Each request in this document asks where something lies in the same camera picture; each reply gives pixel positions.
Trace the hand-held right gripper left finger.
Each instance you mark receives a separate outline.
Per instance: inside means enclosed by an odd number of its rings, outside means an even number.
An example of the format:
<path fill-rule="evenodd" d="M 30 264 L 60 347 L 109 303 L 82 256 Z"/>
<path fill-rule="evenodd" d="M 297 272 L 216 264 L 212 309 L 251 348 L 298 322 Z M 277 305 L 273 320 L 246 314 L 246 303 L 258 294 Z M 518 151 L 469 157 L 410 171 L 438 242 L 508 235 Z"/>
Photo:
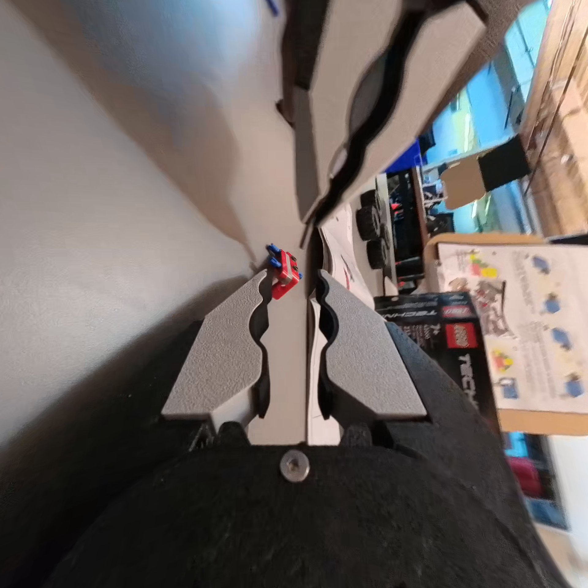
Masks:
<path fill-rule="evenodd" d="M 164 419 L 207 422 L 218 433 L 224 423 L 246 428 L 266 416 L 270 373 L 261 339 L 271 298 L 263 269 L 205 316 L 162 408 Z"/>

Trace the grey desk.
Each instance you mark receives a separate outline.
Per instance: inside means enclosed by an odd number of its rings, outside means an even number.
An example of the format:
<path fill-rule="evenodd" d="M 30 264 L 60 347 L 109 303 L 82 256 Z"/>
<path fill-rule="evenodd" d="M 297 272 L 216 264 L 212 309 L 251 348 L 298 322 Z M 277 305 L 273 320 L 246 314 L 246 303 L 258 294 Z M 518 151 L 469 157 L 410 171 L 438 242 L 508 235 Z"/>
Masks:
<path fill-rule="evenodd" d="M 160 415 L 201 320 L 294 254 L 266 1 L 1 1 L 1 587 L 199 453 Z"/>

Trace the white instruction booklet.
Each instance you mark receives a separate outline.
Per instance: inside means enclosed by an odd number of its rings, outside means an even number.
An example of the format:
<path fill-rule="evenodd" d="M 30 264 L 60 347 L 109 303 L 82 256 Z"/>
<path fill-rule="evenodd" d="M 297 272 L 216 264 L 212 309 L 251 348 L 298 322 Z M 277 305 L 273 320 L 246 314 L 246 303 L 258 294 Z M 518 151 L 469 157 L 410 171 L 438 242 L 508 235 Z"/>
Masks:
<path fill-rule="evenodd" d="M 360 272 L 353 246 L 353 221 L 349 204 L 342 207 L 319 230 L 325 269 L 336 281 L 354 294 L 365 305 L 374 308 L 373 295 Z M 312 291 L 307 303 L 307 424 L 308 445 L 337 445 L 341 429 L 334 419 L 324 419 L 318 402 L 320 352 L 326 338 L 320 331 L 320 304 Z"/>

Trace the blue storage bin white tag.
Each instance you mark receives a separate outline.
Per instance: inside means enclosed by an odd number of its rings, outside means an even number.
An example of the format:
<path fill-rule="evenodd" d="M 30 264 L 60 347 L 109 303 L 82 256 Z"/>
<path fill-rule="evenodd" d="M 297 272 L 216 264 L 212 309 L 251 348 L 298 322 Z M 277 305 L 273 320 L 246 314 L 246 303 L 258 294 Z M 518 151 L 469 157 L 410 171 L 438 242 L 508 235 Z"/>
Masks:
<path fill-rule="evenodd" d="M 416 139 L 399 158 L 386 168 L 385 173 L 397 174 L 419 166 L 422 166 L 422 154 L 419 140 Z"/>

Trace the red blue toy brick assembly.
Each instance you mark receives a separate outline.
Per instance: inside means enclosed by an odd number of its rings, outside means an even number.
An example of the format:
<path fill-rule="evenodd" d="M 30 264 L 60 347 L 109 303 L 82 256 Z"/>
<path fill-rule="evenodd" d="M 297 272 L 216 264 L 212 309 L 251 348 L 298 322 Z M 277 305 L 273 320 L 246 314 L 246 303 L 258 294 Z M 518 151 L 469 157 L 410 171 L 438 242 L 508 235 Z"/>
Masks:
<path fill-rule="evenodd" d="M 271 287 L 273 300 L 279 300 L 290 292 L 302 279 L 297 259 L 288 251 L 274 244 L 266 246 L 268 263 L 274 277 Z"/>

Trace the dark red cylinder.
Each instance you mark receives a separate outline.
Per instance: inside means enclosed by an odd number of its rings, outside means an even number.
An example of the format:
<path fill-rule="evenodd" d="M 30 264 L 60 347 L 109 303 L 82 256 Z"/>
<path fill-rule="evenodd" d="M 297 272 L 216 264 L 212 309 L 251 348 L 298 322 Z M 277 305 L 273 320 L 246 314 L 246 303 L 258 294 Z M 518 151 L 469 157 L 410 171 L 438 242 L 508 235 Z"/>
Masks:
<path fill-rule="evenodd" d="M 506 460 L 523 495 L 531 498 L 542 498 L 543 489 L 540 475 L 533 460 L 527 457 L 512 456 L 506 456 Z"/>

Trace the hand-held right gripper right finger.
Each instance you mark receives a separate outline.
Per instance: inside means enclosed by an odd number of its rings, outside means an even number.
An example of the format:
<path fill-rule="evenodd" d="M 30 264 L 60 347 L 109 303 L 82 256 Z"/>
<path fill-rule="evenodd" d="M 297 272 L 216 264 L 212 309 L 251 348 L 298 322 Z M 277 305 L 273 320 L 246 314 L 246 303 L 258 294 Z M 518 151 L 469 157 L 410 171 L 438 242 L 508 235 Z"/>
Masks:
<path fill-rule="evenodd" d="M 386 321 L 325 270 L 318 273 L 318 405 L 337 422 L 422 420 L 427 410 Z"/>

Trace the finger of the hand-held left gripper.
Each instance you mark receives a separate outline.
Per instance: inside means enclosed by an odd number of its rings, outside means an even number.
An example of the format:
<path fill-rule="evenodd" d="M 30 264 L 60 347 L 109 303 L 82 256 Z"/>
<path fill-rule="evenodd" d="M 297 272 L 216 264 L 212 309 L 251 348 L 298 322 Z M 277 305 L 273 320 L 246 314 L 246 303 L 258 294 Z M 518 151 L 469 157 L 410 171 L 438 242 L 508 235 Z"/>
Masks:
<path fill-rule="evenodd" d="M 295 85 L 299 215 L 319 224 L 342 203 L 399 102 L 415 45 L 414 1 L 328 1 L 308 88 Z"/>
<path fill-rule="evenodd" d="M 410 51 L 399 102 L 382 132 L 368 146 L 358 178 L 343 197 L 348 202 L 366 182 L 399 158 L 426 122 L 486 32 L 486 17 L 472 1 L 414 1 L 415 45 Z M 320 226 L 335 211 L 316 224 Z"/>

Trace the black toy set box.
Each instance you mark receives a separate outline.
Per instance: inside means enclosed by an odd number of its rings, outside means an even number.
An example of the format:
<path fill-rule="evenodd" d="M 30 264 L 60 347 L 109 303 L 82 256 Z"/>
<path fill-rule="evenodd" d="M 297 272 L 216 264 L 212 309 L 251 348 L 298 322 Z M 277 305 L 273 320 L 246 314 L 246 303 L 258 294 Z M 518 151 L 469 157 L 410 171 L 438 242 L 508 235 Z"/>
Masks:
<path fill-rule="evenodd" d="M 380 296 L 374 303 L 378 314 L 439 364 L 499 435 L 481 323 L 471 296 L 463 291 L 421 293 Z"/>

